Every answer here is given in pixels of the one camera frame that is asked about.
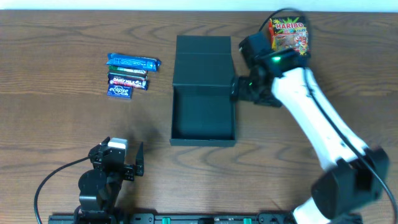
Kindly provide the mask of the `dark green box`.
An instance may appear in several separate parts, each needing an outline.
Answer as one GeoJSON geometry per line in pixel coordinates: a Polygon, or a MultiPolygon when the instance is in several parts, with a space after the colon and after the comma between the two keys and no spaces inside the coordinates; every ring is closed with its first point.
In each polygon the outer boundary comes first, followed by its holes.
{"type": "Polygon", "coordinates": [[[233,147],[235,78],[228,36],[177,36],[170,143],[172,146],[233,147]]]}

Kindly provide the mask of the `black Haribo candy bag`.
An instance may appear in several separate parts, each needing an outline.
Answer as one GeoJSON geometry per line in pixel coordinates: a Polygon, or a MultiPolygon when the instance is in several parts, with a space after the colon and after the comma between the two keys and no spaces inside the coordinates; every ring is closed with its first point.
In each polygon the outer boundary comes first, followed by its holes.
{"type": "Polygon", "coordinates": [[[272,17],[269,32],[274,51],[293,49],[300,55],[308,54],[307,22],[303,16],[272,17]]]}

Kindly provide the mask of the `blue wafer snack bar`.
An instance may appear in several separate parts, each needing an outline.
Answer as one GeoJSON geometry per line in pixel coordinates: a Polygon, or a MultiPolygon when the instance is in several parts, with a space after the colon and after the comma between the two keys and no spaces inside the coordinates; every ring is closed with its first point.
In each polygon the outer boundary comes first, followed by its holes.
{"type": "Polygon", "coordinates": [[[136,57],[116,53],[109,53],[108,61],[106,62],[107,65],[111,66],[146,70],[149,72],[158,71],[161,63],[162,62],[156,58],[136,57]]]}

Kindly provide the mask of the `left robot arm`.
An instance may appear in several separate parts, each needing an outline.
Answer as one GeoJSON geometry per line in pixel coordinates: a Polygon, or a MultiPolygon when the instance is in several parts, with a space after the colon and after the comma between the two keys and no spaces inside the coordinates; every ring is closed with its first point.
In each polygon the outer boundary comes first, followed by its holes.
{"type": "Polygon", "coordinates": [[[122,183],[144,175],[144,144],[140,143],[133,165],[125,163],[128,140],[107,137],[92,148],[88,158],[93,169],[78,181],[80,206],[73,223],[130,223],[131,216],[115,207],[122,183]]]}

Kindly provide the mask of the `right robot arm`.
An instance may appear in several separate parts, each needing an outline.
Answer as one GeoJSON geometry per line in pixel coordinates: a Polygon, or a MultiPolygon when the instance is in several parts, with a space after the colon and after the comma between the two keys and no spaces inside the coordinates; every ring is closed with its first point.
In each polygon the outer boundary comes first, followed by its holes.
{"type": "Polygon", "coordinates": [[[383,192],[397,215],[396,200],[386,184],[389,158],[372,150],[348,127],[318,86],[307,61],[293,49],[272,50],[262,32],[239,43],[250,74],[233,81],[233,100],[284,106],[315,150],[323,175],[311,196],[292,212],[295,223],[332,223],[380,199],[383,192]]]}

